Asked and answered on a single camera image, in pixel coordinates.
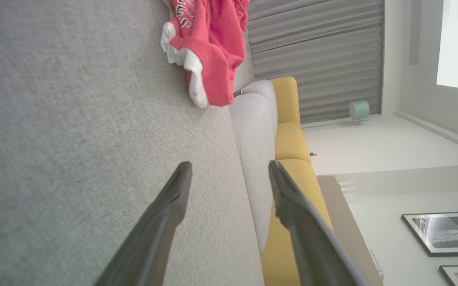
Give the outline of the beige wooden ledge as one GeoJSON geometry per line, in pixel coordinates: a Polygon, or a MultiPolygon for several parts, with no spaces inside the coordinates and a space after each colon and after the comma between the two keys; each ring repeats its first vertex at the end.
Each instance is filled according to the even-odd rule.
{"type": "Polygon", "coordinates": [[[338,241],[370,286],[384,286],[338,181],[333,176],[317,179],[338,241]]]}

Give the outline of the yellow sofa backrest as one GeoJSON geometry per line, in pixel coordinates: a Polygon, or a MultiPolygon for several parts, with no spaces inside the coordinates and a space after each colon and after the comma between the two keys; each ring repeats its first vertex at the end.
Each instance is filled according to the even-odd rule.
{"type": "MultiPolygon", "coordinates": [[[[300,125],[297,82],[293,77],[275,78],[273,85],[278,107],[275,159],[293,178],[305,197],[331,226],[329,213],[310,152],[300,125]]],[[[260,256],[265,286],[301,286],[289,231],[275,215],[272,205],[268,239],[260,256]]]]}

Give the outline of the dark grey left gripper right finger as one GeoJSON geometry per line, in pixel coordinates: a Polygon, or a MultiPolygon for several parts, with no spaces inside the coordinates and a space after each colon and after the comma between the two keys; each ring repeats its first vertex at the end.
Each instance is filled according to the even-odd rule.
{"type": "Polygon", "coordinates": [[[268,165],[275,215],[289,231],[302,286],[370,286],[285,167],[268,165]]]}

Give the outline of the large black framed picture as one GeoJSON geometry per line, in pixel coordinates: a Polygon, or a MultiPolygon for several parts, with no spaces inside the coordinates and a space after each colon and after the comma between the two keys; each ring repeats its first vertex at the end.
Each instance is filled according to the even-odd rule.
{"type": "Polygon", "coordinates": [[[458,257],[458,212],[402,214],[401,220],[429,257],[458,257]]]}

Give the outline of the red basketball jersey black numbers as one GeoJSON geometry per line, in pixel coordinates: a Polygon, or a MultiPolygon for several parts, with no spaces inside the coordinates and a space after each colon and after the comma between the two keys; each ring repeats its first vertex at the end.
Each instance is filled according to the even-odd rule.
{"type": "Polygon", "coordinates": [[[188,94],[199,108],[234,102],[234,78],[245,58],[244,32],[232,0],[161,0],[170,20],[160,46],[184,68],[188,94]]]}

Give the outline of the grey pleated curtain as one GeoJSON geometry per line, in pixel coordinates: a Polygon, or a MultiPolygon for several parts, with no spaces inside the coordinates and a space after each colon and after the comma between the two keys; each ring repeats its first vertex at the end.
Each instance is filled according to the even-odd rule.
{"type": "Polygon", "coordinates": [[[384,0],[250,0],[256,79],[297,81],[302,124],[382,112],[384,0]]]}

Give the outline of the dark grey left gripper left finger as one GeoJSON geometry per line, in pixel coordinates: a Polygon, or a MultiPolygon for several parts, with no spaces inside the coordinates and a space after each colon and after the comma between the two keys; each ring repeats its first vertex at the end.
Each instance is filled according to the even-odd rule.
{"type": "Polygon", "coordinates": [[[94,286],[162,286],[176,229],[183,221],[192,164],[180,163],[94,286]]]}

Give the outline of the mint green round lamp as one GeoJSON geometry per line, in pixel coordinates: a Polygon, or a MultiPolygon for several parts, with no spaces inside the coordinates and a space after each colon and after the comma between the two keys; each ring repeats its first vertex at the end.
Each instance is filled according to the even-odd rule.
{"type": "Polygon", "coordinates": [[[353,101],[349,104],[349,117],[352,121],[361,123],[368,121],[370,105],[367,100],[353,101]]]}

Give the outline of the small grey sofa seat cushion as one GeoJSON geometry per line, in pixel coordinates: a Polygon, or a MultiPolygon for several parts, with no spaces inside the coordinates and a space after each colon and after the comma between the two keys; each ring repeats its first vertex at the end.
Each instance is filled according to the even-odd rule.
{"type": "Polygon", "coordinates": [[[275,159],[278,104],[270,80],[249,84],[229,107],[259,252],[268,239],[273,193],[268,165],[275,159]]]}

